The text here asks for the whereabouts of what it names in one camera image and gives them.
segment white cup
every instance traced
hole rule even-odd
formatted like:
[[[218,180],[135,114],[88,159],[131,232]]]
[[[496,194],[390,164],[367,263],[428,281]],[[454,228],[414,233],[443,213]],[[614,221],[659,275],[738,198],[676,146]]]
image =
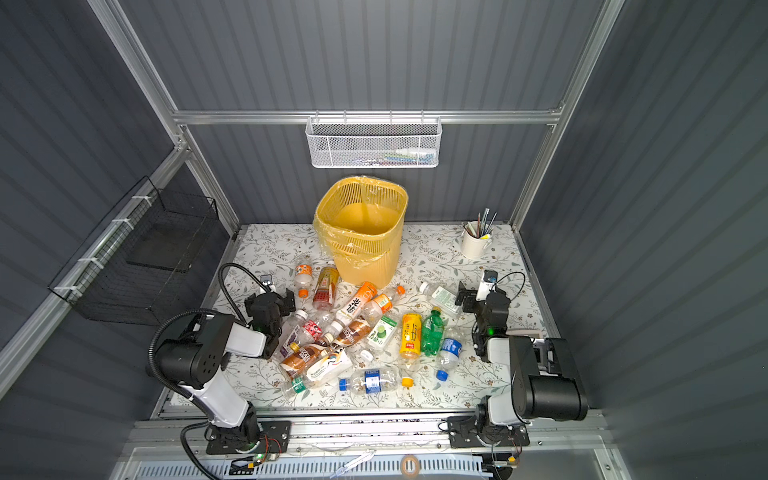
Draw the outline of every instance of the white cup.
[[[482,258],[485,249],[491,245],[491,240],[492,238],[490,236],[484,240],[474,238],[467,232],[467,230],[464,230],[464,238],[462,238],[462,255],[470,260]]]

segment white bottle cap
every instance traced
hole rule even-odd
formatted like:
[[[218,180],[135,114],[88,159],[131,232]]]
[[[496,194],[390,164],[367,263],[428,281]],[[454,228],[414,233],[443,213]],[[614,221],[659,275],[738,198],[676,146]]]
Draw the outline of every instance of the white bottle cap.
[[[373,361],[373,354],[371,352],[369,352],[368,350],[360,350],[360,358],[362,358],[366,362],[372,362]]]

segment table surface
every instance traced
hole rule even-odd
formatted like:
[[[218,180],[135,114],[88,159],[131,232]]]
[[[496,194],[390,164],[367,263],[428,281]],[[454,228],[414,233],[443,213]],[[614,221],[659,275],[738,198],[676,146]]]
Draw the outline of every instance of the table surface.
[[[427,297],[419,292],[422,282],[437,282],[455,290],[459,280],[475,288],[481,278],[482,269],[496,270],[499,276],[513,271],[525,271],[518,245],[509,226],[495,228],[492,245],[480,260],[468,260],[461,254],[462,228],[453,224],[407,223],[402,234],[400,261],[390,285],[401,284],[406,294],[395,303],[392,311],[399,319],[408,312],[427,316],[430,304]],[[237,254],[235,263],[244,265],[257,276],[271,273],[278,292],[286,287],[293,288],[293,261],[298,254],[308,253],[317,266],[329,260],[321,252],[318,237],[309,224],[253,224],[249,225]],[[315,281],[319,268],[313,269]],[[510,276],[499,286],[509,296],[520,287],[522,277]],[[227,289],[238,306],[249,296],[254,285],[240,270],[230,269],[225,279]],[[339,283],[334,310],[338,309],[355,293],[356,287]],[[296,307],[304,308],[312,316],[311,296],[309,301],[296,298]],[[220,293],[214,309],[232,313],[230,305]],[[411,389],[401,386],[392,392],[375,395],[348,396],[339,392],[338,381],[323,387],[306,390],[291,400],[285,399],[278,388],[285,377],[272,360],[251,359],[232,356],[224,374],[234,389],[257,409],[465,409],[474,407],[486,395],[494,395],[509,389],[509,374],[505,366],[482,362],[475,355],[470,341],[470,332],[475,323],[472,314],[464,313],[458,319],[449,319],[448,326],[456,326],[466,339],[460,356],[461,363],[455,368],[447,382],[439,382],[435,373],[435,357],[421,358],[419,374]],[[531,291],[528,280],[520,295],[510,305],[509,328],[539,329],[545,327],[541,311]],[[384,352],[376,356],[372,364],[359,366],[396,366],[399,358],[399,338],[390,341]],[[171,405],[186,405],[187,401],[174,396]]]

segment plastic bottle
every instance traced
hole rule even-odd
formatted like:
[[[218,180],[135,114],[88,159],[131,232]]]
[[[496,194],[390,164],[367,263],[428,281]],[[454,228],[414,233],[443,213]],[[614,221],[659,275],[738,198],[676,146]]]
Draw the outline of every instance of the plastic bottle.
[[[419,355],[422,351],[422,316],[407,313],[402,318],[402,342],[400,344],[399,368],[402,386],[411,388],[416,370],[419,368]]]
[[[419,287],[419,292],[429,297],[429,302],[439,306],[443,314],[456,318],[461,314],[462,306],[456,305],[456,294],[437,283],[424,282]]]
[[[462,338],[455,328],[448,328],[443,334],[442,346],[437,354],[437,380],[444,382],[459,363],[462,354]]]
[[[364,339],[371,333],[373,328],[361,316],[354,319],[348,326],[339,333],[339,335],[333,340],[334,347],[346,347],[358,343],[361,339]]]
[[[304,390],[314,389],[332,382],[350,369],[352,365],[353,361],[345,350],[331,352],[307,368],[304,374],[282,384],[280,390],[287,399],[290,399]]]
[[[294,261],[296,265],[296,275],[293,277],[293,284],[299,291],[299,298],[310,296],[310,287],[312,286],[312,264],[309,255],[299,255]]]
[[[397,388],[397,371],[393,368],[357,370],[347,379],[339,379],[339,390],[350,395],[390,392]]]
[[[293,354],[280,363],[280,371],[291,381],[329,353],[330,349],[314,343],[297,347]]]
[[[362,317],[369,322],[375,322],[392,309],[392,304],[406,294],[402,285],[386,287],[377,297],[362,308]]]
[[[440,307],[432,308],[432,313],[424,319],[422,325],[422,353],[426,356],[437,355],[442,344],[442,331],[445,323],[440,316]]]
[[[374,350],[384,350],[389,341],[395,336],[398,321],[388,315],[382,316],[371,333],[368,334],[368,346]]]
[[[414,381],[416,380],[416,373],[419,371],[419,367],[421,366],[419,358],[416,357],[414,359],[406,359],[401,357],[400,360],[398,360],[397,366],[400,369],[402,386],[406,387],[407,389],[411,388]]]
[[[422,316],[407,313],[402,317],[402,342],[400,356],[404,359],[418,359],[422,354]]]
[[[355,296],[336,312],[336,320],[343,323],[344,326],[349,325],[360,314],[363,306],[374,296],[376,296],[376,287],[373,286],[373,283],[363,282]]]
[[[333,302],[336,301],[336,285],[339,283],[339,271],[336,266],[330,264],[323,267],[320,276],[317,278],[315,287],[315,296],[312,298],[312,305],[320,312],[329,312],[333,308]]]
[[[275,349],[273,358],[277,361],[283,361],[288,355],[293,353],[290,348],[292,343],[300,344],[299,334],[301,326],[309,319],[309,315],[304,310],[293,312],[283,324],[283,335],[280,336],[278,347]]]

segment zip tie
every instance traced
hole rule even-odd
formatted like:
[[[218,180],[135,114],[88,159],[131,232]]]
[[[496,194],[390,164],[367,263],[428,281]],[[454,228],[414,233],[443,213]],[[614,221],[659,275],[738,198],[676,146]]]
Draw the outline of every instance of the zip tie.
[[[150,207],[152,206],[152,198],[148,195],[134,195],[131,198],[141,198],[142,200],[146,200]]]
[[[93,263],[96,264],[96,266],[98,267],[99,270],[103,270],[104,269],[104,265],[100,261],[98,261],[98,258],[96,258],[96,257],[80,258],[80,259],[78,259],[78,262],[93,262]]]
[[[130,218],[116,218],[116,219],[111,221],[111,223],[114,223],[114,222],[125,222],[131,228],[131,230],[134,229],[134,226],[131,225],[131,219]]]

